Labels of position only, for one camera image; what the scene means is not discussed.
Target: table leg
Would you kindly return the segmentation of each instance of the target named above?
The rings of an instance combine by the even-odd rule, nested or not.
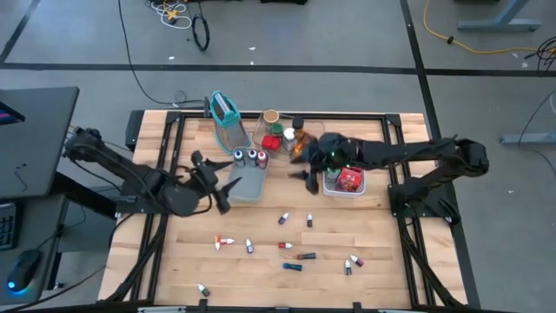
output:
[[[81,204],[96,213],[116,219],[116,203],[105,196],[81,185],[62,173],[56,173],[50,194],[65,194],[71,201]]]

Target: teal basket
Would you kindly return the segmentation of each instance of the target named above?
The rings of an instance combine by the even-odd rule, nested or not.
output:
[[[235,103],[220,91],[212,93],[210,111],[215,120],[215,137],[220,147],[228,154],[236,147],[251,145],[249,134],[245,131],[240,111]]]

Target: keyboard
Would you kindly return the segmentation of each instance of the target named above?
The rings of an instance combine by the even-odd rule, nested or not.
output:
[[[0,203],[0,250],[16,248],[20,214],[16,203]]]

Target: yellow cable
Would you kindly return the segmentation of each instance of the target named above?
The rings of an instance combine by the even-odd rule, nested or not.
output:
[[[432,35],[434,35],[435,37],[438,37],[440,39],[444,39],[444,40],[448,40],[448,37],[446,36],[442,36],[441,34],[435,33],[434,31],[432,31],[431,29],[428,28],[427,25],[427,11],[428,11],[428,4],[431,2],[431,0],[427,0],[427,4],[425,4],[425,10],[423,11],[423,24],[425,25],[425,28],[427,29],[427,31],[429,33],[431,33]],[[475,54],[480,54],[480,55],[489,55],[489,54],[498,54],[498,53],[506,53],[506,52],[510,52],[510,51],[537,51],[537,49],[535,48],[523,48],[523,47],[516,47],[516,48],[509,48],[509,49],[503,49],[503,50],[475,50],[473,48],[467,47],[465,44],[457,41],[457,40],[453,40],[452,43],[455,43],[457,45],[459,45],[461,48],[475,53]]]

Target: white cable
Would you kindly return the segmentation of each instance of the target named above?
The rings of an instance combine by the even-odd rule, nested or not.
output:
[[[173,5],[175,5],[175,3],[167,3],[167,7],[169,6],[169,7],[173,8],[173,10],[176,10],[179,13],[185,12],[185,10],[188,9],[185,4],[178,4],[178,5],[176,5],[176,7],[174,7]],[[166,12],[164,10],[164,6],[162,4],[159,4],[159,5],[155,6],[154,3],[150,3],[150,7],[153,10],[155,10],[156,13],[160,16],[160,21],[168,27],[171,27],[171,28],[177,29],[177,30],[188,30],[191,27],[192,22],[191,22],[191,19],[189,17],[174,17],[174,19],[176,19],[176,20],[180,19],[180,18],[183,18],[183,19],[186,19],[186,20],[189,21],[189,25],[187,27],[174,26],[174,25],[172,25],[170,23],[166,23],[164,21],[164,18],[168,16],[168,12]]]

